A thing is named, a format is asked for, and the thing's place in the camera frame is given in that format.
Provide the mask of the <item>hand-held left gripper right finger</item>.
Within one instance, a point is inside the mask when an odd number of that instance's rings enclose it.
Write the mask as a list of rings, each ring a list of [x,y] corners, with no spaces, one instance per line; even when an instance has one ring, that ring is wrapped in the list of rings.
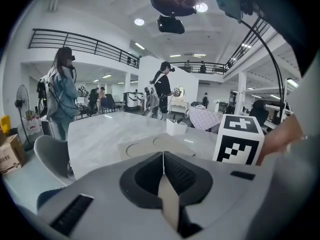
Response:
[[[189,161],[169,152],[163,153],[164,172],[178,195],[177,232],[182,238],[188,238],[202,230],[191,222],[186,211],[187,206],[200,204],[213,185],[211,174]]]

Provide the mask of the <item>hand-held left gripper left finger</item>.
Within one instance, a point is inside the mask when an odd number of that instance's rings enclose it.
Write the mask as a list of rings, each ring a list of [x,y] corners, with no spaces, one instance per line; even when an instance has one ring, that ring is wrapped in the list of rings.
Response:
[[[119,186],[123,195],[142,209],[162,209],[162,199],[158,197],[159,184],[163,176],[163,153],[151,157],[128,168],[120,177]]]

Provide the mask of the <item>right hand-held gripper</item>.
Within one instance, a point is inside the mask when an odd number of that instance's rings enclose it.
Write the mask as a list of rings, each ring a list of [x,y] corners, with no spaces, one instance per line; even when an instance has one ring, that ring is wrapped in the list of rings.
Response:
[[[218,129],[212,160],[255,165],[264,139],[263,130],[254,116],[224,114]]]

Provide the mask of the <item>person's right forearm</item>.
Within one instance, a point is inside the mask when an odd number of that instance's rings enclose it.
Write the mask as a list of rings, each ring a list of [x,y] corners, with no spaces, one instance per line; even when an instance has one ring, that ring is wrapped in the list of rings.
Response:
[[[302,128],[297,120],[297,117],[292,114],[267,135],[265,135],[256,165],[260,166],[265,156],[273,153],[283,152],[287,145],[301,140],[302,137]]]

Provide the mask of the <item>black office chair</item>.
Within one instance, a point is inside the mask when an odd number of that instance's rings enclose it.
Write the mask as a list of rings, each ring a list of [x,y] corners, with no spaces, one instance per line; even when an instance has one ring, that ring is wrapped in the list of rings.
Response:
[[[105,97],[107,99],[107,108],[114,112],[116,110],[115,101],[113,99],[113,96],[109,93],[105,94]]]
[[[265,121],[269,116],[269,112],[266,110],[266,104],[263,100],[256,100],[252,109],[249,113],[249,116],[255,117],[261,127],[264,126]]]

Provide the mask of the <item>checked tablecloth table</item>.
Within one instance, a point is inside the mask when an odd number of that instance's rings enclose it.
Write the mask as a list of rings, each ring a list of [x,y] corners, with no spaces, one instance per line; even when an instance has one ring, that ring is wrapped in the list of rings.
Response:
[[[190,107],[188,117],[195,129],[207,131],[215,128],[222,121],[223,114],[207,109]]]

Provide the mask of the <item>white square column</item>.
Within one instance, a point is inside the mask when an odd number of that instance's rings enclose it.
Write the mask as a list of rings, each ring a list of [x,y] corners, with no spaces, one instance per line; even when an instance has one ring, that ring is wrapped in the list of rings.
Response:
[[[240,115],[243,109],[243,102],[245,101],[247,89],[247,73],[239,72],[238,74],[238,90],[237,90],[237,99],[235,106],[235,114]]]

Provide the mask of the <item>white dresser table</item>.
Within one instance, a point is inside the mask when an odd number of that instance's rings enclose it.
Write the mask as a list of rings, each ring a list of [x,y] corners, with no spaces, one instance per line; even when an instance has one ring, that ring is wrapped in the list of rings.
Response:
[[[168,112],[177,112],[185,114],[188,111],[189,107],[190,105],[188,102],[173,100],[170,102],[170,104],[168,104]]]

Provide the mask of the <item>grey plastic chair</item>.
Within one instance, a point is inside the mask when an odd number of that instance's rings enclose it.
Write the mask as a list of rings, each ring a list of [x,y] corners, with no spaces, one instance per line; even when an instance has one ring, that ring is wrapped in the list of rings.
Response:
[[[70,161],[68,142],[42,135],[35,140],[34,152],[47,171],[64,186],[72,184],[76,179],[68,176]]]

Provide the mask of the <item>white and black machine cart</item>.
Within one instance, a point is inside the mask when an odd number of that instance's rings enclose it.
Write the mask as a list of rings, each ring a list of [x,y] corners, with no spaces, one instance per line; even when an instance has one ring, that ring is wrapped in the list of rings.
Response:
[[[137,111],[141,109],[142,99],[144,95],[142,92],[124,92],[124,110],[125,111]]]

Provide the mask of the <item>black mezzanine railing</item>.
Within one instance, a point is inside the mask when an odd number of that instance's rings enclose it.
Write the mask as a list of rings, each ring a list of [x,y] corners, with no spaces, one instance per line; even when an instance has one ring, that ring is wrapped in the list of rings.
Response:
[[[224,75],[257,41],[254,32],[219,15],[186,23],[186,32],[164,42],[172,64],[188,73]]]

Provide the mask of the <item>wrapped water bottle pack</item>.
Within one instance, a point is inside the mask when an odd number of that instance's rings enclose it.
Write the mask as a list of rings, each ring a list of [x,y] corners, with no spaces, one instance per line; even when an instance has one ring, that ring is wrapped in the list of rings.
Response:
[[[24,122],[25,129],[28,135],[33,135],[42,131],[41,120],[39,117],[32,117],[26,119]]]

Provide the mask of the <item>black standing fan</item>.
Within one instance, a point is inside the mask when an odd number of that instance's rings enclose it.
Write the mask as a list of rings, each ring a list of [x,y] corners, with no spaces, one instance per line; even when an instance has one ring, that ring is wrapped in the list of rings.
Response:
[[[26,138],[26,143],[24,144],[24,149],[30,151],[34,147],[34,143],[29,140],[28,133],[25,127],[23,119],[27,120],[30,118],[30,100],[29,94],[26,86],[24,84],[20,85],[16,92],[16,100],[14,102],[15,107],[18,109],[21,126]]]

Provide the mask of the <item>yellow bin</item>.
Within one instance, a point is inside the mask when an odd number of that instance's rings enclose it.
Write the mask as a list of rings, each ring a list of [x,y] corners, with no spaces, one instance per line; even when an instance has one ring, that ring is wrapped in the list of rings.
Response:
[[[9,115],[4,115],[0,118],[0,128],[5,135],[11,130],[11,120]]]

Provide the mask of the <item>black balcony railing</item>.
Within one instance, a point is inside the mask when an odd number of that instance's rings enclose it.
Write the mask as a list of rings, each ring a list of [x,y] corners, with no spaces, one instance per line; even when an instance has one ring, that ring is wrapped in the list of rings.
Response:
[[[138,69],[140,57],[107,42],[68,31],[34,28],[29,49],[58,49],[69,47],[76,52],[101,56]]]

